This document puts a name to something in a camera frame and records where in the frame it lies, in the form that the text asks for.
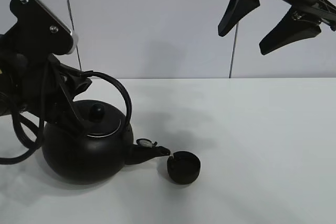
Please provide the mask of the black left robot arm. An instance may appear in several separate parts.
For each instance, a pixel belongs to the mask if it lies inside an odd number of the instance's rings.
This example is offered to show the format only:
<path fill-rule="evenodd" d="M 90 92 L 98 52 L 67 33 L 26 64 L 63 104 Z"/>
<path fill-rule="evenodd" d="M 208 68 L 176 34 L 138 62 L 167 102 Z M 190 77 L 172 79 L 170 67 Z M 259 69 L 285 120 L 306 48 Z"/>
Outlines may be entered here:
<path fill-rule="evenodd" d="M 1 35 L 1 115 L 29 112 L 71 134 L 92 122 L 74 102 L 91 85 L 78 69 L 57 59 L 75 44 L 71 34 L 10 30 Z"/>

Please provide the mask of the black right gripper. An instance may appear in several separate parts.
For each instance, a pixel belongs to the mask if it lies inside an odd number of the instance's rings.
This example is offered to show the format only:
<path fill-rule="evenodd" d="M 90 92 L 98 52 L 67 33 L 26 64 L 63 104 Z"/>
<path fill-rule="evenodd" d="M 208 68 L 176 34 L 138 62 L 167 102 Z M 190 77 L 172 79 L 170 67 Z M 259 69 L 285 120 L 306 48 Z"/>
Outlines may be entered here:
<path fill-rule="evenodd" d="M 282 0 L 291 8 L 281 21 L 259 43 L 262 55 L 267 55 L 296 41 L 314 38 L 321 33 L 320 24 L 335 31 L 335 6 L 328 0 Z M 226 36 L 247 14 L 260 6 L 259 0 L 229 0 L 217 31 Z"/>

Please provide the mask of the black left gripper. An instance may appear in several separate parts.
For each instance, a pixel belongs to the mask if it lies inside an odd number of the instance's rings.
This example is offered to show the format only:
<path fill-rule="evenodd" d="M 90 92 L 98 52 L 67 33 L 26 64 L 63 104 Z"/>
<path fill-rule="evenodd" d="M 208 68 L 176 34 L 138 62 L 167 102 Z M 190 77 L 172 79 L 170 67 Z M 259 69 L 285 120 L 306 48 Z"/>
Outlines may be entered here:
<path fill-rule="evenodd" d="M 15 54 L 15 103 L 17 112 L 29 112 L 68 132 L 86 132 L 92 124 L 84 119 L 74 98 L 85 92 L 92 81 L 81 71 L 48 55 L 31 62 Z"/>

